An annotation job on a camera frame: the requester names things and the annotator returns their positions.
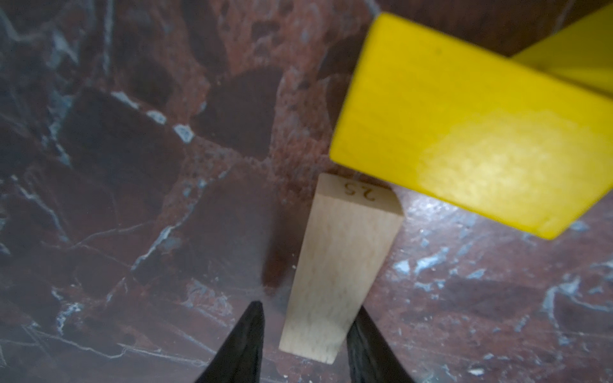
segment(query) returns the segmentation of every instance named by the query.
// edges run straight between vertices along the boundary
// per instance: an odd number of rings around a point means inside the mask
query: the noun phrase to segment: yellow block
[[[613,102],[384,13],[330,158],[554,238],[613,186]]]
[[[613,4],[524,49],[513,60],[613,96]]]

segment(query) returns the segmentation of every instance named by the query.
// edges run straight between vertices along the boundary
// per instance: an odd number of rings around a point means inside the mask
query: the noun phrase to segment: yellow wooden block
[[[391,190],[319,176],[280,350],[334,362],[403,220]]]
[[[553,238],[613,185],[613,102],[384,13],[330,158]]]
[[[524,49],[513,60],[613,96],[613,4]]]

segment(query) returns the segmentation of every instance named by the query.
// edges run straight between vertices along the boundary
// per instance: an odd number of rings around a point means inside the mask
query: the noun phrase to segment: number 25
[[[345,183],[345,194],[347,195],[354,195],[356,193],[356,191],[354,189],[352,189],[351,187],[356,187],[357,185],[352,183],[352,182],[347,182]],[[362,186],[362,189],[364,189],[364,198],[366,198],[369,201],[374,201],[375,199],[373,197],[370,197],[369,194],[371,191],[373,191],[371,188],[368,188],[366,186]]]

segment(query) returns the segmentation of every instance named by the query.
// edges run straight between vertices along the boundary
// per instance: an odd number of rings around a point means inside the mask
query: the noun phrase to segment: marble surface
[[[251,300],[262,382],[381,9],[503,55],[607,1],[0,1],[0,381],[191,382]],[[543,241],[394,187],[365,306],[421,382],[613,382],[613,193]]]

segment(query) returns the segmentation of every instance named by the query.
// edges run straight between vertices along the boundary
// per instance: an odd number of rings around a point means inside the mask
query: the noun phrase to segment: table surface
[[[0,381],[191,382],[247,304],[262,382],[378,10],[512,55],[608,1],[51,0],[0,7]],[[613,382],[613,193],[554,241],[394,187],[365,306],[421,382]]]

